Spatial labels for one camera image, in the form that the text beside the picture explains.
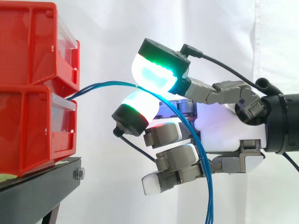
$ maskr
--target bolt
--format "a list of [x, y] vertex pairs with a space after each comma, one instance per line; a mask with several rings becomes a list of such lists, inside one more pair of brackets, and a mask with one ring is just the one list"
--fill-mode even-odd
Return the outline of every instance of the bolt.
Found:
[[85, 169], [83, 167], [74, 170], [74, 179], [83, 180], [85, 177]]

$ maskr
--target cable connector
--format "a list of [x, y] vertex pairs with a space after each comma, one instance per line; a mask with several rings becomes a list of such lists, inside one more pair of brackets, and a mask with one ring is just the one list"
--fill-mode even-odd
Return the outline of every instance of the cable connector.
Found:
[[193, 56], [193, 57], [202, 58], [202, 56], [204, 55], [202, 51], [197, 50], [196, 48], [191, 47], [188, 44], [184, 44], [182, 46], [182, 49], [179, 52], [185, 55], [186, 57]]

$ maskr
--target green light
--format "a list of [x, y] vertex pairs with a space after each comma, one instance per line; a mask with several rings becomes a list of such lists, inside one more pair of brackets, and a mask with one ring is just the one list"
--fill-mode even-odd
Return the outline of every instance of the green light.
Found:
[[149, 93], [136, 90], [125, 98], [122, 104], [137, 110], [150, 123], [159, 111], [159, 100]]
[[168, 92], [178, 79], [171, 70], [150, 62], [139, 54], [133, 61], [132, 74], [138, 85], [155, 93]]

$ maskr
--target robotic hand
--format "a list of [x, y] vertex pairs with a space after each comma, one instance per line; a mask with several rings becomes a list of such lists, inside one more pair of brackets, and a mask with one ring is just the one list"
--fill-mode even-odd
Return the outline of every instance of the robotic hand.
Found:
[[[188, 77], [188, 56], [214, 62], [243, 81], [224, 81], [210, 86]], [[249, 172], [265, 158], [261, 149], [277, 154], [299, 151], [299, 94], [283, 95], [264, 78], [253, 84], [186, 44], [180, 52], [175, 52], [149, 39], [144, 40], [132, 72], [145, 89], [155, 93], [168, 91], [187, 98], [172, 101], [172, 104], [189, 118], [205, 151], [220, 155], [209, 161], [213, 174]], [[267, 96], [260, 98], [251, 86]], [[132, 119], [128, 116], [132, 112], [124, 108], [119, 113], [120, 108], [113, 114], [117, 121], [114, 134], [118, 137], [124, 133], [139, 136], [145, 130], [145, 144], [153, 148], [190, 139], [189, 144], [156, 154], [157, 171], [142, 179], [146, 195], [162, 193], [175, 185], [206, 176], [192, 135], [182, 123], [169, 122], [146, 129], [148, 122]], [[170, 117], [174, 117], [172, 111], [160, 103], [156, 119]]]

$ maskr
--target red storage bin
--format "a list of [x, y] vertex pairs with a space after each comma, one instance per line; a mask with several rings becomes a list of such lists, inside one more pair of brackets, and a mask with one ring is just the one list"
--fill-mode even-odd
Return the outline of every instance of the red storage bin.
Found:
[[0, 0], [0, 84], [79, 90], [79, 47], [51, 2]]
[[22, 176], [76, 152], [77, 104], [40, 85], [0, 85], [0, 173]]

